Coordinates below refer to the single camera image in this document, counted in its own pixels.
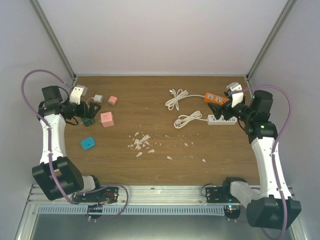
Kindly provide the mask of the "white usb charger plug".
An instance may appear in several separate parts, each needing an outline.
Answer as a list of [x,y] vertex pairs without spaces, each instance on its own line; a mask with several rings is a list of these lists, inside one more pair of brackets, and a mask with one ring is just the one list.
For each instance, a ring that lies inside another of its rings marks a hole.
[[94,97],[93,97],[93,101],[95,103],[102,103],[104,100],[104,97],[102,95],[99,95],[99,94],[96,94]]

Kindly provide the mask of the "green dragon cube plug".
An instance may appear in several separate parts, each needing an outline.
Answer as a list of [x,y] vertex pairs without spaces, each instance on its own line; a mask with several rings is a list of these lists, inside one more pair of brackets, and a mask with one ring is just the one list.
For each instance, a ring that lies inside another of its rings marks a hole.
[[94,118],[81,118],[80,125],[84,125],[85,127],[89,127],[95,123]]

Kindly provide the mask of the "white pink power strip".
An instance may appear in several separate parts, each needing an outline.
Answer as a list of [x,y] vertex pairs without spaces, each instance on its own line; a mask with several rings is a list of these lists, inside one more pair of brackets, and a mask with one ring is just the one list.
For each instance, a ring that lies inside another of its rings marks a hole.
[[217,119],[213,114],[209,114],[207,116],[207,124],[209,126],[231,126],[235,125],[238,122],[236,117],[231,117],[230,119],[226,120],[223,115],[220,116],[219,119]]

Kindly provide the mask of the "orange power strip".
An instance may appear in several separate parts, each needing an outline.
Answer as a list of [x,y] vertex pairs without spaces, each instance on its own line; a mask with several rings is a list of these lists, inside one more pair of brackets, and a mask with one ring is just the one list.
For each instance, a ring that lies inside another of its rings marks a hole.
[[204,96],[204,101],[206,103],[223,105],[224,103],[229,101],[229,99],[227,97],[223,97],[214,93],[207,92]]

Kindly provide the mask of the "pink cube socket adapter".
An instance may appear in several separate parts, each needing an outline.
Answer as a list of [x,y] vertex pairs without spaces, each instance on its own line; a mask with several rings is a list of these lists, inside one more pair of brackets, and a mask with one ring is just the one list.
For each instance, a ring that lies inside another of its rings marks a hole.
[[111,111],[100,114],[100,122],[104,128],[112,127],[115,125],[114,117]]

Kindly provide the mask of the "pink charger plug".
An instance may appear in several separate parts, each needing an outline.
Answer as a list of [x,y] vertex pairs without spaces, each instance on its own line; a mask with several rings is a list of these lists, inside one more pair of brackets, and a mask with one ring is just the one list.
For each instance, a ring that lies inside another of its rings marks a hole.
[[116,96],[110,96],[108,99],[108,104],[114,106],[118,101],[118,98]]

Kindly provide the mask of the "blue cube plug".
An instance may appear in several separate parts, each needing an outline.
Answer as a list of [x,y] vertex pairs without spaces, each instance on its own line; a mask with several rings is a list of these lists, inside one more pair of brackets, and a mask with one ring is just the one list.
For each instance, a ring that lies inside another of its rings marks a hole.
[[82,147],[83,150],[87,151],[91,148],[93,148],[95,145],[96,145],[96,142],[95,140],[90,136],[90,137],[87,137],[85,139],[83,139],[81,142],[80,142],[80,145]]

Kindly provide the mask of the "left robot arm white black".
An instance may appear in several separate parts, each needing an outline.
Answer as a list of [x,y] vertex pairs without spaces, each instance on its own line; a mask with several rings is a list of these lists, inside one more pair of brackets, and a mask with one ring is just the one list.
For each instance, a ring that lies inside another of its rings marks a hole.
[[37,118],[42,127],[43,147],[32,176],[50,201],[85,192],[90,201],[98,202],[103,197],[99,180],[94,175],[83,176],[67,156],[65,127],[72,119],[93,120],[101,106],[81,100],[88,90],[85,86],[75,86],[66,100],[61,90],[56,85],[42,89],[44,100],[38,106]]

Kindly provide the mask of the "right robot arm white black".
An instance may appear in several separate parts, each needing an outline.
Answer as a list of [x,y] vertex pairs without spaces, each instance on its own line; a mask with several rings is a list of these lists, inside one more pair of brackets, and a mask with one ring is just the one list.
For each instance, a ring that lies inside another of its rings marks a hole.
[[292,198],[279,157],[279,133],[272,123],[270,110],[273,95],[256,90],[250,105],[245,96],[234,104],[235,96],[227,93],[228,101],[210,101],[208,107],[217,120],[236,118],[244,123],[244,132],[254,152],[260,181],[260,191],[253,190],[241,177],[227,177],[220,187],[223,200],[238,200],[246,209],[247,222],[252,227],[287,230],[301,213],[301,203]]

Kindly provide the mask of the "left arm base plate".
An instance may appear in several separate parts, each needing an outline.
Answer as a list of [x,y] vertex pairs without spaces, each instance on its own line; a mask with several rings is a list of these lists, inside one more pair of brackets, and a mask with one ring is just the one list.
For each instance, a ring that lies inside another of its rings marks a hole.
[[94,193],[82,193],[73,199],[76,203],[112,204],[118,201],[119,188],[111,186]]

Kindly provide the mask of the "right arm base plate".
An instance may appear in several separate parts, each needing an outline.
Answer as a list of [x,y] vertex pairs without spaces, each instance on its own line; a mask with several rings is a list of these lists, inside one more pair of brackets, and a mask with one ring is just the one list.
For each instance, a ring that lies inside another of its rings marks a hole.
[[206,202],[210,204],[239,204],[240,201],[222,186],[207,186],[205,189]]

